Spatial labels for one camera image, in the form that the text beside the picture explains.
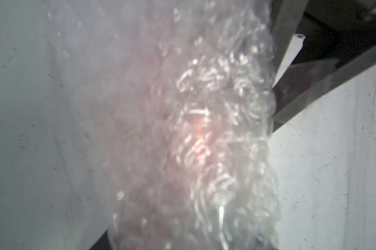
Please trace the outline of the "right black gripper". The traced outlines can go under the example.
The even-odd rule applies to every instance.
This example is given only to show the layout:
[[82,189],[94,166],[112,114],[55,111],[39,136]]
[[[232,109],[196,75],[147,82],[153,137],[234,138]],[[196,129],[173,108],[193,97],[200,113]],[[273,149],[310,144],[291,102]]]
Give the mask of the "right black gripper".
[[305,37],[299,64],[273,88],[275,125],[376,64],[376,1],[272,1],[271,20],[276,68],[293,36]]

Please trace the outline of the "clear bubble wrap sheet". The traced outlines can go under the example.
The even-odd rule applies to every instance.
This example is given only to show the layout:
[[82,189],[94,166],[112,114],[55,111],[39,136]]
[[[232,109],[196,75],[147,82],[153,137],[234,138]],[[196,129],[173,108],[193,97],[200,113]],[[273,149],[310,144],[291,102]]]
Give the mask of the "clear bubble wrap sheet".
[[50,1],[114,250],[275,250],[270,1]]

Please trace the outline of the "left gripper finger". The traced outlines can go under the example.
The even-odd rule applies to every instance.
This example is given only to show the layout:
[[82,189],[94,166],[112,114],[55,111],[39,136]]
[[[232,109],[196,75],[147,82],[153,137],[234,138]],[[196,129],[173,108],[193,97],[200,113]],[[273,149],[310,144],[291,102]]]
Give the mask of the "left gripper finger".
[[112,250],[112,245],[106,230],[102,236],[89,248],[89,250]]

